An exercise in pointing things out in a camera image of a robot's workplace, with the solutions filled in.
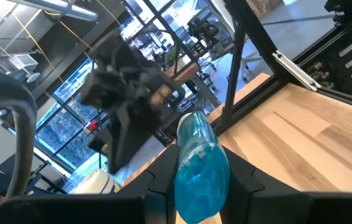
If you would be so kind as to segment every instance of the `yellow cable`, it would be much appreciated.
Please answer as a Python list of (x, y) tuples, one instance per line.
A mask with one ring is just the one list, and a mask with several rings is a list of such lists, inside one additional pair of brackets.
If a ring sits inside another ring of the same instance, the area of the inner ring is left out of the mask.
[(50, 16), (60, 16), (61, 13), (53, 13), (53, 12), (49, 12), (47, 10), (44, 10), (44, 13), (46, 13), (47, 15), (50, 15)]
[(35, 38), (33, 38), (32, 34), (26, 29), (26, 27), (24, 26), (24, 24), (18, 19), (18, 17), (15, 15), (15, 12), (12, 13), (12, 15), (14, 16), (15, 20), (19, 23), (19, 25), (22, 26), (23, 30), (29, 35), (29, 37), (31, 37), (31, 39), (33, 40), (34, 44), (36, 44), (37, 48), (40, 50), (41, 54), (45, 57), (45, 59), (48, 61), (48, 63), (50, 64), (50, 66), (52, 67), (52, 69), (55, 69), (54, 65), (51, 63), (50, 59), (46, 56), (46, 54), (44, 53), (43, 49), (41, 49), (40, 45), (37, 43), (37, 41), (35, 40)]
[(76, 38), (78, 38), (78, 40), (81, 41), (81, 43), (83, 43), (84, 45), (86, 45), (90, 50), (92, 49), (88, 43), (86, 43), (84, 40), (82, 40), (77, 34), (75, 34), (75, 32), (70, 29), (67, 25), (65, 25), (62, 21), (59, 21), (61, 23), (61, 25), (63, 25), (67, 30), (69, 30), (70, 33), (72, 33)]

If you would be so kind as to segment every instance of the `black metal frame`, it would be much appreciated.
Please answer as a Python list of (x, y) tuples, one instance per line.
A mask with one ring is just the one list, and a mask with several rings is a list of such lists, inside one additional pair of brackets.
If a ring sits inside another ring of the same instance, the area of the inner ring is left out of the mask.
[[(176, 0), (170, 0), (159, 11), (152, 5), (152, 3), (149, 0), (143, 0), (143, 1), (154, 15), (153, 18), (150, 19), (147, 23), (142, 21), (139, 15), (130, 7), (130, 5), (126, 1), (124, 2), (124, 4), (126, 7), (130, 9), (130, 11), (139, 20), (139, 22), (143, 24), (142, 29), (145, 29), (147, 26), (152, 24), (152, 22), (155, 19), (159, 20), (162, 23), (162, 25), (172, 36), (175, 43), (179, 44), (191, 59), (191, 62), (187, 64), (182, 70), (187, 68), (190, 64), (196, 62), (197, 58), (193, 57), (193, 55), (190, 53), (188, 48), (183, 44), (183, 42), (179, 39), (176, 33), (170, 28), (169, 24), (167, 24), (167, 22), (162, 17), (162, 13), (164, 13), (165, 10), (167, 10), (172, 4), (174, 4)], [(268, 33), (263, 28), (259, 19), (255, 16), (254, 12), (249, 7), (248, 3), (246, 1), (241, 1), (241, 0), (224, 0), (224, 2), (226, 3), (227, 8), (229, 8), (230, 13), (234, 15), (234, 19), (236, 20), (235, 24), (237, 25), (237, 27), (235, 28), (235, 31), (237, 35), (237, 38), (236, 38), (237, 42), (235, 43), (235, 52), (234, 52), (234, 58), (232, 62), (229, 85), (227, 89), (226, 103), (223, 107), (222, 116), (217, 120), (215, 120), (212, 124), (212, 127), (214, 127), (214, 130), (217, 135), (220, 135), (223, 132), (225, 132), (236, 122), (238, 122), (240, 119), (248, 115), (256, 107), (258, 107), (261, 103), (263, 103), (265, 100), (270, 98), (276, 92), (281, 90), (286, 84), (290, 82), (298, 84), (296, 79), (291, 74), (289, 74), (281, 65), (279, 65), (278, 62), (272, 56), (272, 53), (275, 52), (277, 48), (275, 44), (272, 42), (272, 39), (269, 37)], [(325, 34), (313, 45), (307, 48), (304, 52), (302, 52), (299, 56), (293, 59), (293, 61), (300, 66), (308, 63), (317, 54), (319, 54), (321, 51), (326, 49), (326, 47), (330, 43), (334, 42), (336, 39), (339, 39), (341, 36), (349, 32), (352, 32), (352, 26), (335, 27), (334, 29), (329, 31), (329, 33)], [(272, 69), (274, 75), (271, 76), (269, 79), (267, 79), (265, 82), (263, 82), (261, 85), (259, 85), (256, 89), (251, 91), (246, 97), (244, 97), (239, 102), (234, 104), (234, 95), (236, 92), (238, 71), (240, 67), (241, 49), (244, 44), (244, 42), (241, 40), (244, 40), (245, 33), (249, 35), (250, 39), (257, 47), (257, 50), (260, 52), (263, 59), (267, 62), (269, 67)], [(352, 105), (352, 96), (349, 96), (337, 91), (329, 90), (326, 88), (322, 88), (318, 90), (318, 92), (320, 94), (329, 96), (336, 100), (340, 100), (347, 104)], [(59, 99), (57, 99), (57, 102), (61, 105), (61, 107), (65, 108), (68, 112), (70, 111), (72, 116), (74, 116), (74, 114), (72, 113), (73, 110), (67, 106), (67, 103), (70, 100), (72, 100), (73, 96), (75, 96), (77, 93), (78, 91), (76, 91), (72, 95), (72, 97), (65, 102), (62, 102)], [(52, 117), (55, 116), (56, 113), (58, 112), (55, 112), (49, 119), (45, 121), (45, 123), (49, 122), (52, 119)], [(80, 124), (83, 125), (83, 119), (80, 118), (80, 116), (76, 114), (76, 116), (74, 117), (76, 117), (80, 122)], [(78, 131), (78, 133), (75, 134), (75, 136), (71, 138), (67, 143), (69, 143), (78, 134), (80, 134), (82, 130), (83, 129)], [(67, 143), (65, 143), (59, 150), (57, 150), (57, 152), (55, 152), (55, 155), (58, 154), (67, 145)]]
[[(46, 150), (43, 150), (44, 146), (41, 146), (37, 141), (36, 142), (36, 147), (38, 149), (40, 149), (42, 152), (44, 152), (47, 156), (49, 156), (51, 159), (53, 159), (56, 163), (60, 164), (62, 168), (64, 168), (67, 172), (72, 173), (74, 170), (71, 169), (71, 167), (69, 167), (68, 165), (64, 164), (62, 161), (60, 161), (59, 159), (57, 159), (56, 155), (58, 155), (58, 153), (60, 153), (71, 141), (73, 141), (84, 129), (84, 126), (86, 125), (86, 123), (84, 122), (84, 119), (77, 114), (72, 108), (70, 108), (68, 106), (68, 104), (75, 98), (75, 96), (77, 94), (80, 93), (80, 89), (78, 89), (77, 91), (75, 91), (75, 93), (73, 93), (66, 101), (62, 101), (58, 96), (56, 96), (55, 94), (49, 94), (47, 92), (45, 92), (45, 94), (48, 97), (53, 97), (56, 100), (56, 103), (58, 103), (60, 105), (60, 108), (58, 108), (57, 110), (54, 111), (54, 113), (52, 113), (52, 115), (50, 115), (37, 129), (36, 129), (36, 134), (39, 133), (39, 131), (48, 123), (50, 122), (62, 109), (65, 109), (68, 113), (70, 113), (70, 115), (75, 118), (81, 128), (70, 138), (68, 139), (66, 142), (64, 142), (53, 154), (49, 154), (46, 152)], [(95, 115), (91, 120), (94, 120), (97, 118), (97, 115)]]

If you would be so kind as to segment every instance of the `blue plastic bottle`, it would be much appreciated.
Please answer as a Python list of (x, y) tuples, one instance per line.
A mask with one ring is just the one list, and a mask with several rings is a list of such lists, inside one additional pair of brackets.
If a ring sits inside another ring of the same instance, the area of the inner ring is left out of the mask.
[(186, 223), (214, 216), (227, 198), (230, 167), (224, 150), (201, 112), (180, 119), (178, 169), (174, 181), (176, 208)]

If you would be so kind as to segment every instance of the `black mount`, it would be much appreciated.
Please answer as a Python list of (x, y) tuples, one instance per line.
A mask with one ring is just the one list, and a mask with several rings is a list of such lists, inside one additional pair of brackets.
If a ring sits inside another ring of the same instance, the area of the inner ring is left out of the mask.
[[(299, 192), (224, 148), (231, 168), (230, 223), (352, 223), (352, 194)], [(0, 206), (2, 223), (175, 223), (174, 176), (179, 149), (170, 145), (115, 195), (23, 196)]]
[(324, 6), (328, 12), (334, 12), (333, 21), (336, 26), (352, 24), (352, 0), (328, 0)]
[[(109, 172), (116, 174), (126, 166), (155, 131), (176, 113), (185, 90), (165, 75), (156, 63), (144, 58), (138, 49), (131, 49), (114, 30), (103, 37), (90, 51), (98, 69), (87, 77), (82, 87), (82, 104), (104, 110), (110, 122), (88, 145), (110, 158)], [(162, 85), (174, 100), (152, 105), (150, 98)]]

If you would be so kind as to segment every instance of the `blue liquid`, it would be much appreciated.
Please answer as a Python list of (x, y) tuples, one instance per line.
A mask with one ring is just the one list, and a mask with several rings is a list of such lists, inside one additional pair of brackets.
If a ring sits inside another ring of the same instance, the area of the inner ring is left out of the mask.
[(202, 113), (192, 113), (184, 118), (177, 134), (180, 154), (174, 181), (175, 204), (185, 222), (199, 223), (223, 207), (230, 168)]

